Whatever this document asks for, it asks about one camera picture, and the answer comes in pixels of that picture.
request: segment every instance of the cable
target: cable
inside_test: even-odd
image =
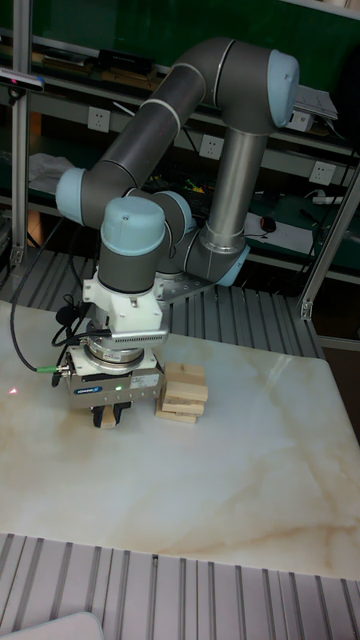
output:
[[[345,179],[346,179],[346,177],[347,177],[347,175],[348,175],[348,173],[350,171],[350,168],[351,168],[351,160],[353,159],[354,154],[355,154],[355,149],[352,150],[352,152],[351,152],[351,154],[349,156],[349,160],[348,160],[346,169],[345,169],[345,171],[343,173],[343,176],[341,178],[341,181],[340,181],[340,184],[339,184],[339,188],[343,187],[343,185],[344,185]],[[290,282],[288,282],[288,286],[291,286],[291,285],[295,284],[296,280],[298,280],[300,278],[300,276],[303,275],[306,267],[308,269],[307,269],[305,275],[307,275],[308,271],[310,270],[312,263],[311,263],[311,261],[309,262],[309,259],[310,259],[311,254],[312,254],[312,252],[313,252],[313,250],[314,250],[314,248],[316,246],[316,243],[317,243],[317,241],[319,239],[319,235],[320,235],[320,233],[322,231],[322,228],[323,228],[323,226],[324,226],[324,224],[326,222],[326,219],[327,219],[328,215],[331,213],[331,209],[332,209],[332,207],[334,205],[335,200],[336,200],[336,195],[333,197],[331,204],[328,205],[329,208],[327,209],[327,211],[325,212],[324,216],[322,217],[322,219],[318,223],[319,226],[318,226],[318,228],[316,230],[316,233],[314,235],[314,239],[313,239],[312,245],[310,247],[310,251],[308,252],[308,254],[307,254],[307,256],[306,256],[306,258],[304,260],[304,264],[302,265],[301,269],[299,269],[299,271],[297,271],[295,273],[295,275],[290,279]],[[286,289],[284,290],[284,289],[281,289],[281,288],[276,293],[280,293],[281,291],[284,294],[286,293]]]
[[[129,116],[133,117],[135,115],[134,111],[131,111],[130,109],[128,109],[127,107],[124,107],[123,104],[120,104],[120,102],[115,102],[113,100],[113,104],[115,105],[115,107],[118,107],[118,109],[121,109],[122,111],[124,111],[125,113],[127,113]]]
[[[195,142],[193,141],[193,139],[192,139],[192,137],[191,137],[190,133],[188,132],[187,127],[183,127],[183,132],[185,133],[185,135],[186,135],[187,139],[189,140],[189,142],[190,142],[190,144],[191,144],[192,148],[194,149],[194,151],[195,151],[196,155],[198,155],[198,154],[199,154],[199,152],[198,152],[198,150],[197,150],[197,148],[196,148],[196,146],[195,146]]]
[[[73,297],[69,296],[69,298],[70,298],[70,302],[69,302],[69,300],[67,300],[67,295],[68,294],[66,294],[66,296],[64,296],[65,302],[67,302],[67,304],[70,304],[70,305],[74,304]],[[75,329],[71,329],[71,325],[70,326],[64,326],[63,325],[63,327],[62,327],[63,329],[66,329],[66,335],[69,338],[75,336],[77,330],[79,329],[81,323],[83,322],[83,320],[84,320],[84,318],[85,318],[85,316],[87,314],[87,311],[88,311],[88,309],[90,307],[90,303],[82,303],[81,305],[78,305],[78,307],[79,307],[79,315],[77,316],[78,317],[78,322],[76,324]],[[60,355],[59,355],[59,357],[58,357],[58,359],[56,361],[56,368],[57,369],[61,365],[62,359],[63,359],[63,357],[65,355],[65,352],[66,352],[67,348],[68,348],[68,345],[65,344],[63,346],[61,352],[60,352]],[[61,371],[54,372],[53,376],[52,376],[52,380],[51,380],[51,385],[53,387],[57,387],[59,382],[60,382],[60,379],[61,379]]]
[[[317,193],[318,196],[325,196],[326,193],[324,191],[324,189],[313,189],[312,191],[310,191],[309,193],[306,194],[306,196],[304,196],[304,198],[308,198],[309,196],[312,196],[313,193]]]
[[[246,236],[244,236],[244,238],[264,238],[265,240],[268,240],[269,236],[267,235],[267,232],[265,232],[265,233],[248,233]]]
[[[324,117],[323,117],[323,120],[326,122],[327,126],[328,126],[328,127],[330,127],[330,129],[333,131],[333,133],[335,133],[335,135],[336,135],[338,138],[341,138],[342,140],[346,140],[346,138],[345,138],[344,136],[340,135],[340,133],[338,133],[338,132],[336,131],[336,129],[335,129],[335,127],[334,127],[333,123],[331,122],[331,120],[330,120],[329,118],[324,118]]]
[[[56,342],[56,338],[59,337],[59,335],[61,334],[61,332],[64,330],[64,327],[62,327],[54,336],[54,338],[51,341],[51,344],[53,347],[63,347],[64,345],[69,346],[71,344],[76,344],[78,342],[78,340],[81,340],[82,338],[91,338],[91,337],[101,337],[101,338],[110,338],[111,337],[111,331],[110,329],[95,329],[94,331],[85,331],[84,333],[79,333],[77,336],[73,335],[70,338],[65,338],[65,340],[61,340],[60,342]]]
[[[29,232],[27,232],[27,239],[30,240],[30,242],[34,245],[35,249],[40,249],[39,243],[36,242],[36,240],[32,237],[32,235],[30,235]]]
[[[70,264],[70,269],[71,269],[71,273],[73,274],[74,278],[75,278],[75,282],[76,284],[80,287],[80,289],[82,289],[82,282],[80,279],[80,276],[78,274],[78,272],[75,269],[75,265],[74,265],[74,246],[75,246],[75,242],[78,239],[80,233],[82,232],[84,227],[82,227],[81,225],[78,226],[78,228],[76,229],[75,233],[73,233],[73,236],[70,240],[70,244],[69,244],[69,264]]]
[[[33,367],[27,360],[26,358],[23,356],[23,354],[20,351],[20,347],[18,345],[18,341],[16,339],[16,335],[15,335],[15,310],[16,310],[16,305],[19,301],[19,297],[20,294],[25,286],[25,283],[30,275],[30,273],[32,272],[34,266],[36,265],[36,263],[38,262],[42,252],[44,251],[44,249],[47,247],[47,245],[49,244],[51,238],[55,235],[55,233],[57,232],[57,230],[61,227],[61,225],[64,222],[64,218],[61,218],[61,220],[59,220],[59,222],[57,223],[57,225],[53,228],[52,232],[50,233],[50,235],[48,236],[48,238],[45,240],[44,244],[40,247],[40,249],[38,250],[35,258],[32,260],[32,262],[30,263],[29,267],[27,268],[25,275],[23,276],[18,288],[15,291],[14,297],[12,299],[12,306],[11,306],[11,313],[10,313],[10,332],[11,332],[11,338],[13,341],[13,345],[14,345],[14,349],[17,353],[17,355],[19,356],[21,362],[28,368],[30,369],[30,371],[35,371],[36,373],[54,373],[56,371],[56,367]]]

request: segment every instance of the robotic arm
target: robotic arm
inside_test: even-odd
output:
[[[59,211],[101,232],[99,268],[84,282],[83,295],[96,305],[97,326],[112,335],[86,345],[86,357],[98,371],[113,367],[109,375],[118,375],[124,350],[132,350],[125,368],[133,372],[131,362],[139,360],[141,347],[146,352],[166,337],[156,272],[185,271],[227,286],[234,282],[248,251],[244,221],[267,138],[289,121],[298,79],[297,61],[276,50],[228,38],[198,44],[177,60],[91,171],[74,168],[62,176]],[[141,191],[200,102],[221,109],[227,126],[202,230],[179,194]],[[151,359],[151,352],[144,357]],[[75,371],[73,354],[71,364]],[[154,391],[158,395],[159,385]]]

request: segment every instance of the wooden block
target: wooden block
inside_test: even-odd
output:
[[[166,383],[164,395],[164,399],[167,400],[168,398],[184,398],[185,400],[201,400],[201,402],[206,402],[208,399],[208,388],[205,385],[194,385],[169,380],[169,382]]]
[[[165,380],[205,386],[204,367],[178,362],[165,362]]]
[[[110,73],[114,73],[115,75],[122,75],[128,78],[136,78],[137,80],[154,80],[156,78],[157,69],[154,67],[150,73],[144,75],[143,73],[135,73],[134,71],[129,71],[128,69],[118,69],[117,67],[110,67],[108,69]]]
[[[162,404],[163,411],[172,413],[187,413],[194,416],[202,416],[204,413],[204,403],[200,400],[187,400],[180,398],[165,398]]]
[[[5,53],[7,56],[12,56],[13,54],[13,48],[10,45],[6,45],[6,44],[0,45],[0,51],[2,53]],[[31,60],[33,62],[42,63],[42,61],[44,60],[44,57],[45,57],[44,53],[38,53],[37,51],[32,51],[31,53]]]
[[[41,136],[41,113],[30,112],[30,134]]]
[[[174,420],[175,422],[187,422],[188,424],[195,424],[196,416],[189,416],[184,413],[170,413],[169,411],[163,411],[161,408],[160,398],[156,401],[155,409],[156,418],[164,418],[165,420]]]
[[[151,91],[154,91],[159,85],[157,78],[147,80],[144,76],[144,79],[140,80],[139,78],[124,75],[124,73],[111,73],[111,71],[103,71],[101,73],[101,79],[107,82],[119,82],[120,84],[127,84],[141,89],[150,89]]]
[[[115,429],[116,422],[112,405],[106,405],[100,425],[100,429]]]

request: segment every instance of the marble table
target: marble table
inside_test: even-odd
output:
[[[21,364],[9,312],[1,531],[359,579],[360,450],[326,362],[172,335],[159,355],[205,366],[204,416],[168,422],[139,402],[100,431]],[[53,364],[54,315],[19,307],[16,326],[30,361]]]

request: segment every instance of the light blue joint cap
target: light blue joint cap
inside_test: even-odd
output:
[[[299,86],[299,63],[292,56],[274,49],[268,63],[268,98],[276,127],[285,127],[294,108]]]
[[[72,167],[62,174],[56,187],[56,206],[60,213],[78,224],[84,224],[81,215],[81,182],[85,169]]]
[[[189,203],[186,202],[185,198],[183,198],[179,193],[176,193],[176,191],[159,191],[158,193],[162,193],[175,200],[181,209],[181,213],[184,216],[184,233],[179,240],[179,242],[181,242],[183,237],[197,226],[196,220],[192,217]]]
[[[156,249],[164,235],[164,212],[151,200],[136,196],[114,198],[105,209],[101,239],[114,253],[142,256]]]
[[[233,266],[230,267],[229,271],[225,273],[225,275],[216,284],[221,284],[222,287],[231,287],[231,285],[234,284],[249,251],[250,247],[249,245],[246,245],[244,251],[239,255]]]

